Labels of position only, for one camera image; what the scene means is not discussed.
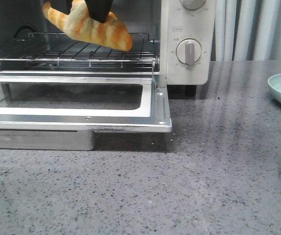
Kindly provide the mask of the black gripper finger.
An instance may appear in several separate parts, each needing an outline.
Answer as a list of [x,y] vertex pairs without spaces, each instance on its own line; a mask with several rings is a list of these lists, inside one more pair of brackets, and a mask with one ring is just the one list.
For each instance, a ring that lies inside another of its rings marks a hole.
[[104,23],[110,12],[113,0],[86,0],[90,17],[100,23]]

